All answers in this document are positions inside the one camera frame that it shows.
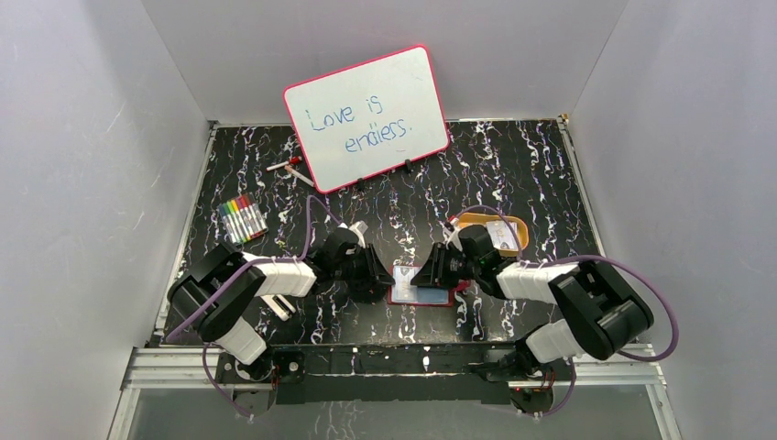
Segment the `black marbled table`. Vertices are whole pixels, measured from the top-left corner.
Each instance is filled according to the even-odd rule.
[[[182,269],[224,239],[216,207],[240,193],[253,193],[269,231],[246,244],[255,255],[292,256],[305,238],[305,198],[318,194],[349,225],[363,220],[367,242],[388,268],[420,266],[432,242],[443,238],[442,222],[472,204],[493,206],[523,219],[530,229],[524,258],[541,261],[596,253],[596,242],[555,120],[453,122],[450,148],[404,170],[354,187],[318,194],[285,171],[268,165],[301,154],[290,126],[218,128],[202,191],[184,249]],[[309,174],[301,167],[301,172]],[[335,224],[314,207],[314,237]],[[324,294],[289,298],[299,311],[282,322],[261,301],[244,317],[271,345],[402,345],[513,341],[557,319],[551,305],[501,301],[472,287],[457,293],[453,307],[357,303],[334,287]],[[170,313],[168,332],[181,322]],[[194,333],[178,344],[199,346]]]

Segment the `white wall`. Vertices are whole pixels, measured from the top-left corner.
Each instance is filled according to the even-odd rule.
[[[206,133],[139,1],[3,2],[0,438],[105,438]]]
[[[777,433],[775,23],[773,0],[631,0],[572,114],[607,252],[679,315],[685,438]]]
[[[571,112],[627,0],[144,0],[205,116],[288,123],[283,89],[410,45],[445,116]]]

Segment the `red whiteboard frame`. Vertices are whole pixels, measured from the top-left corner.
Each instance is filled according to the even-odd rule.
[[[341,72],[345,72],[345,71],[350,71],[351,69],[363,66],[365,64],[369,64],[370,62],[383,60],[385,58],[393,57],[394,55],[399,55],[399,54],[401,54],[403,52],[407,52],[408,50],[414,50],[414,49],[417,49],[417,48],[422,48],[423,51],[426,52],[426,58],[429,60],[429,69],[432,71],[432,84],[434,85],[434,91],[437,94],[437,104],[440,105],[440,115],[443,117],[443,129],[445,130],[445,132],[448,131],[448,127],[445,124],[445,112],[443,111],[443,100],[440,99],[440,89],[437,87],[437,77],[434,76],[434,67],[432,66],[432,56],[429,54],[429,49],[426,46],[424,46],[422,44],[416,44],[415,46],[410,46],[409,48],[406,48],[406,49],[397,50],[395,52],[391,52],[391,53],[383,55],[381,57],[373,58],[372,60],[367,60],[367,61],[360,62],[358,64],[354,64],[353,66],[344,67],[343,69],[338,69],[336,71],[330,71],[329,73],[325,73],[323,75],[316,76],[315,78],[311,78],[310,80],[305,80],[303,82],[296,82],[296,83],[294,83],[292,85],[287,86],[285,89],[283,89],[283,104],[286,105],[286,112],[289,114],[289,119],[291,119],[291,125],[294,127],[294,133],[297,135],[297,140],[300,142],[300,147],[302,147],[302,155],[305,157],[305,163],[310,163],[310,162],[308,162],[308,154],[305,151],[305,144],[302,142],[302,138],[300,137],[300,132],[297,130],[297,124],[294,123],[294,118],[291,117],[291,110],[289,109],[289,102],[286,101],[286,92],[289,89],[293,89],[294,87],[297,87],[297,86],[300,86],[300,85],[303,85],[303,84],[307,84],[307,83],[312,83],[314,81],[321,80],[322,78],[326,78],[328,76],[336,75],[337,73],[341,73]],[[436,149],[435,151],[429,152],[427,154],[424,154],[422,156],[419,156],[417,158],[413,158],[413,159],[410,159],[410,160],[411,161],[420,160],[420,159],[429,157],[432,154],[437,154],[440,151],[446,150],[448,147],[451,146],[451,138],[450,137],[446,137],[446,138],[448,139],[448,142],[445,144],[444,147]],[[401,166],[404,166],[404,162],[401,162],[401,163],[398,163],[398,164],[396,164],[394,166],[388,167],[385,170],[376,171],[376,172],[374,172],[372,174],[364,176],[362,179],[367,180],[370,177],[374,177],[374,176],[377,176],[379,174],[383,174],[386,171],[395,170],[396,168],[399,168]],[[322,193],[322,194],[333,193],[333,192],[335,192],[337,190],[340,190],[340,189],[342,189],[342,188],[344,188],[344,187],[346,187],[348,185],[353,185],[354,183],[358,182],[358,180],[350,181],[348,183],[344,183],[342,186],[338,186],[336,188],[333,188],[333,189],[331,189],[329,191],[324,192],[324,191],[321,191],[321,189],[318,187],[318,182],[316,181],[315,173],[313,173],[312,170],[311,170],[311,177],[313,178],[313,183],[315,183],[316,191],[318,191],[319,193]]]

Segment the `whiteboard with red border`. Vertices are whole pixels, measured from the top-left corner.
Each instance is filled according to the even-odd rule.
[[[423,46],[290,85],[283,99],[321,193],[442,151],[450,142]]]

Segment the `gray floor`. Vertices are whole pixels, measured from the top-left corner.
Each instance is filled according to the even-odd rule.
[[[557,387],[556,392],[565,389]],[[334,401],[277,405],[252,424],[213,390],[143,390],[129,438],[152,439],[659,439],[644,386],[577,387],[535,422],[475,401]]]

